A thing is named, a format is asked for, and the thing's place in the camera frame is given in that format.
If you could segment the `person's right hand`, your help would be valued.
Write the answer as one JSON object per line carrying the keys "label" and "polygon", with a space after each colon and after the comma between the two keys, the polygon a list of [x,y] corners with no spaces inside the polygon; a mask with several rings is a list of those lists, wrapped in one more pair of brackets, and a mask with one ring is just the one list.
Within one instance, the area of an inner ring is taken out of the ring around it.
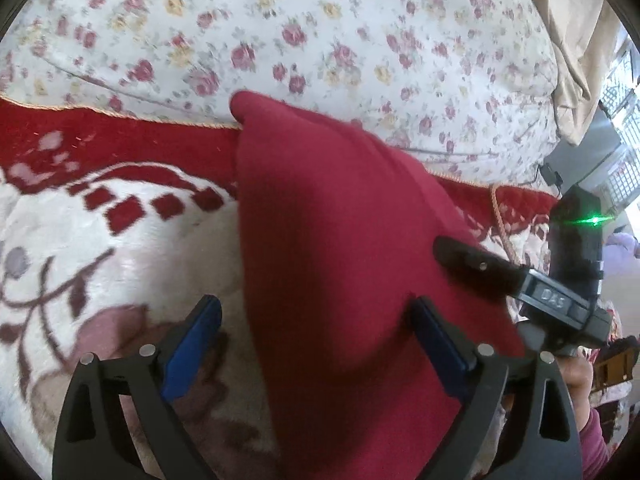
{"label": "person's right hand", "polygon": [[556,360],[570,395],[577,429],[582,431],[591,413],[592,365],[582,356],[558,356]]}

